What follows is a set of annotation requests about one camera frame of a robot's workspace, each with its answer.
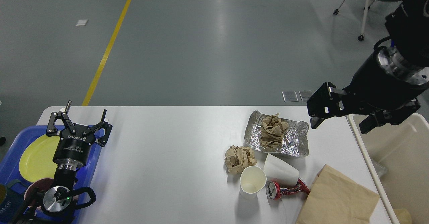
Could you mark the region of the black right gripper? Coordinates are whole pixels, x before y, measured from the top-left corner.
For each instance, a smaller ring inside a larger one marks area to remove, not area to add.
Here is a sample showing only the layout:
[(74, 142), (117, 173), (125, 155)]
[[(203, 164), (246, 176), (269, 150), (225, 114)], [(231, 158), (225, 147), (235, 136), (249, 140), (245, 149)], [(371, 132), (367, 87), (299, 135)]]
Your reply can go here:
[(366, 119), (359, 123), (366, 135), (386, 123), (399, 125), (420, 109), (417, 97), (428, 89), (428, 66), (414, 65), (397, 47), (379, 47), (354, 74), (343, 89), (323, 83), (307, 100), (312, 129), (326, 119), (337, 117), (339, 102), (347, 93), (369, 105)]

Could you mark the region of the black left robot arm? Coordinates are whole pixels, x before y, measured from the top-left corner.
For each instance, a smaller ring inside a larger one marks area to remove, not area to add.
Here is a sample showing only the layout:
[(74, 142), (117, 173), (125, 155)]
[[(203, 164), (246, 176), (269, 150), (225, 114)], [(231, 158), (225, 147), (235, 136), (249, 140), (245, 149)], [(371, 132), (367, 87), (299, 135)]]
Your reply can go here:
[(95, 125), (73, 123), (68, 116), (70, 106), (71, 101), (63, 110), (52, 112), (46, 128), (46, 137), (59, 138), (52, 158), (57, 166), (52, 183), (47, 190), (39, 187), (30, 190), (9, 224), (30, 224), (34, 220), (50, 223), (50, 220), (36, 217), (38, 207), (47, 216), (60, 217), (60, 223), (70, 224), (76, 210), (95, 202), (96, 195), (91, 187), (76, 188), (77, 174), (87, 166), (94, 145), (106, 146), (113, 126), (106, 120), (106, 109)]

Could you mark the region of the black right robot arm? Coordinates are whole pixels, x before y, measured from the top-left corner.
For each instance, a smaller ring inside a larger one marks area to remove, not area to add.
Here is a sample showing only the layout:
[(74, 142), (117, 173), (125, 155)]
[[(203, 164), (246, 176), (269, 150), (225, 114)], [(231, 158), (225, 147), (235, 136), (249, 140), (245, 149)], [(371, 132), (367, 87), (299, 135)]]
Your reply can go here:
[(307, 100), (312, 129), (332, 117), (366, 115), (367, 134), (389, 123), (397, 126), (420, 108), (417, 97), (428, 89), (428, 0), (402, 0), (386, 17), (389, 36), (343, 89), (323, 83)]

